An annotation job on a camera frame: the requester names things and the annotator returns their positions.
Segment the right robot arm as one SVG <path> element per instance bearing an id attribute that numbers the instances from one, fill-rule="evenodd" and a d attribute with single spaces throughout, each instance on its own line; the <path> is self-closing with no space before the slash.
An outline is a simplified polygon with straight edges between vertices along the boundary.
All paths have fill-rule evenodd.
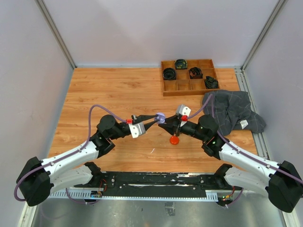
<path id="1" fill-rule="evenodd" d="M 292 163 L 286 160 L 278 163 L 239 147 L 218 132 L 218 124 L 211 115 L 202 115 L 197 123 L 189 121 L 186 115 L 156 116 L 156 119 L 172 136 L 185 134 L 201 140 L 208 156 L 227 162 L 214 178 L 219 189 L 229 185 L 248 189 L 265 196 L 287 213 L 291 213 L 301 199 L 303 181 Z"/>

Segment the lilac earbud case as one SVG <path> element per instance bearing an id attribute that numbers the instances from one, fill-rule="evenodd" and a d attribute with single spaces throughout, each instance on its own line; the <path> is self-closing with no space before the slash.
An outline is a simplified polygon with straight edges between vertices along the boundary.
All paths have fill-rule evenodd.
<path id="1" fill-rule="evenodd" d="M 161 112 L 156 113 L 156 116 L 154 118 L 154 120 L 157 122 L 157 124 L 164 124 L 165 119 L 166 119 L 165 114 L 161 113 Z"/>

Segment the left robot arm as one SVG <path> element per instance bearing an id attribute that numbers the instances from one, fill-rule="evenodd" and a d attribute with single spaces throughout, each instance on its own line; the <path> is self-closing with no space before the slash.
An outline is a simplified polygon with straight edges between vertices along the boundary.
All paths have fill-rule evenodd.
<path id="1" fill-rule="evenodd" d="M 113 114 L 103 116 L 96 132 L 89 131 L 87 140 L 79 146 L 42 160 L 30 158 L 16 180 L 15 199 L 36 206 L 62 189 L 78 184 L 98 186 L 101 183 L 100 168 L 93 160 L 109 153 L 115 147 L 113 140 L 126 136 L 138 138 L 156 122 L 156 115 L 139 115 L 129 120 Z"/>

